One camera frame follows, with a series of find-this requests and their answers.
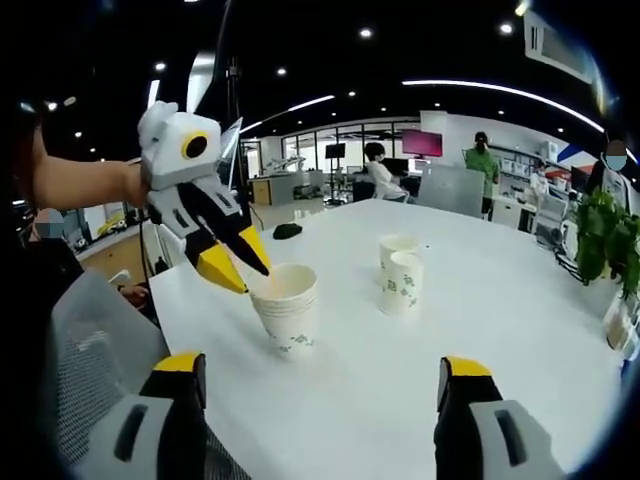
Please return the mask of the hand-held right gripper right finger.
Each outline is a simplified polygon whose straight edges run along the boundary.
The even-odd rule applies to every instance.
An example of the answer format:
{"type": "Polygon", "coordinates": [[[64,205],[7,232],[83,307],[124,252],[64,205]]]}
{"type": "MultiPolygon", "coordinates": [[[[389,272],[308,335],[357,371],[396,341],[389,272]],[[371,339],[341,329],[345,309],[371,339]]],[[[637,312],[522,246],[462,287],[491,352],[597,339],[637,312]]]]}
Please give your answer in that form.
{"type": "Polygon", "coordinates": [[[434,429],[438,479],[563,479],[551,437],[517,401],[505,400],[477,361],[440,360],[434,429]]]}

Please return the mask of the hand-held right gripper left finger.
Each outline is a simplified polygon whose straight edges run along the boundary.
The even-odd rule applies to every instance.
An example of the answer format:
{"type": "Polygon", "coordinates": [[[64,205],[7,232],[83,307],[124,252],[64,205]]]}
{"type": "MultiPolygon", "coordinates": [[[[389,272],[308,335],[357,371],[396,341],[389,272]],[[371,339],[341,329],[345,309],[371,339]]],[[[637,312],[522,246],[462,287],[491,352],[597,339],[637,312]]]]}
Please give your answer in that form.
{"type": "Polygon", "coordinates": [[[156,364],[89,434],[79,479],[203,479],[208,427],[206,357],[198,351],[156,364]]]}

